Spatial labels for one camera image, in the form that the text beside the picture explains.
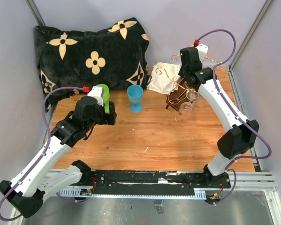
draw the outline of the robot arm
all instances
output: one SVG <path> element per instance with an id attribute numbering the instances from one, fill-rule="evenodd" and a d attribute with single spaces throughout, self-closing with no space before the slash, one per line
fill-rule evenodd
<path id="1" fill-rule="evenodd" d="M 0 183 L 0 191 L 4 195 L 15 184 L 18 184 L 7 199 L 25 218 L 34 215 L 54 193 L 68 185 L 83 184 L 90 179 L 91 168 L 80 160 L 73 162 L 66 170 L 47 180 L 44 180 L 44 177 L 80 139 L 88 139 L 96 124 L 115 124 L 114 103 L 110 102 L 110 113 L 106 114 L 102 99 L 103 93 L 102 87 L 94 86 L 87 96 L 82 97 L 77 102 L 75 110 L 56 124 L 52 130 L 51 142 L 47 152 L 43 153 L 47 145 L 45 143 L 37 155 L 16 177 L 11 181 L 4 180 Z M 20 182 L 20 178 L 31 168 L 40 155 L 43 155 L 42 159 Z"/>
<path id="2" fill-rule="evenodd" d="M 227 103 L 223 100 L 213 80 L 213 71 L 211 68 L 202 68 L 202 61 L 207 53 L 207 46 L 200 44 L 197 47 L 187 47 L 180 50 L 182 66 L 179 71 L 181 75 L 199 94 L 201 94 L 211 105 L 219 117 L 225 130 L 224 136 L 218 141 L 218 153 L 214 159 L 204 167 L 204 179 L 206 184 L 212 186 L 218 183 L 218 180 L 225 174 L 227 166 L 234 158 L 244 154 L 248 149 L 253 147 L 256 135 L 253 134 L 244 124 L 243 121 L 253 128 L 256 132 L 259 129 L 256 120 L 249 121 L 233 104 L 227 96 L 220 81 L 216 79 L 220 93 L 225 96 L 228 103 L 234 109 L 236 117 Z"/>

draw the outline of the white cloth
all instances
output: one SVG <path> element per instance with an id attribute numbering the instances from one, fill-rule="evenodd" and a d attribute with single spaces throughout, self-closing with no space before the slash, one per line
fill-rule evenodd
<path id="1" fill-rule="evenodd" d="M 178 75 L 180 65 L 158 62 L 153 66 L 151 73 L 152 79 L 148 84 L 147 89 L 167 95 L 171 91 L 174 91 L 175 83 L 167 77 L 163 69 L 157 70 L 162 72 L 162 74 L 157 74 L 156 69 L 158 67 L 164 68 L 167 71 L 168 76 L 172 80 L 177 81 L 180 78 Z"/>

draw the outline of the blue plastic cup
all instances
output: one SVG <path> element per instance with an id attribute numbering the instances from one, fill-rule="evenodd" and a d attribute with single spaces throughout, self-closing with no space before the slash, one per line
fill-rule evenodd
<path id="1" fill-rule="evenodd" d="M 134 113 L 142 111 L 142 105 L 140 104 L 144 90 L 139 85 L 132 85 L 127 89 L 127 95 L 129 100 L 132 102 L 130 109 Z"/>

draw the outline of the metal floor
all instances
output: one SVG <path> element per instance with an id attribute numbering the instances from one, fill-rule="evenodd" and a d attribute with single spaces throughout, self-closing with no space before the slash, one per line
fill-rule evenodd
<path id="1" fill-rule="evenodd" d="M 91 198 L 76 204 L 51 197 L 22 225 L 273 225 L 262 191 L 235 191 L 216 207 L 203 200 L 157 201 Z"/>

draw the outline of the wooden table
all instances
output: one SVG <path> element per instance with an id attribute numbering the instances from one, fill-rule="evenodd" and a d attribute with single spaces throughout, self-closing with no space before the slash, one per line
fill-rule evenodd
<path id="1" fill-rule="evenodd" d="M 217 75 L 234 100 L 226 71 L 218 70 Z M 217 153 L 224 130 L 205 99 L 194 103 L 191 118 L 181 120 L 177 111 L 165 109 L 166 95 L 145 90 L 140 113 L 130 111 L 126 91 L 110 91 L 110 96 L 118 115 L 116 125 L 96 125 L 90 138 L 80 140 L 54 168 L 67 168 L 80 159 L 92 169 L 201 171 Z M 81 97 L 74 95 L 58 103 L 52 127 Z M 251 159 L 241 159 L 231 168 L 254 171 Z"/>

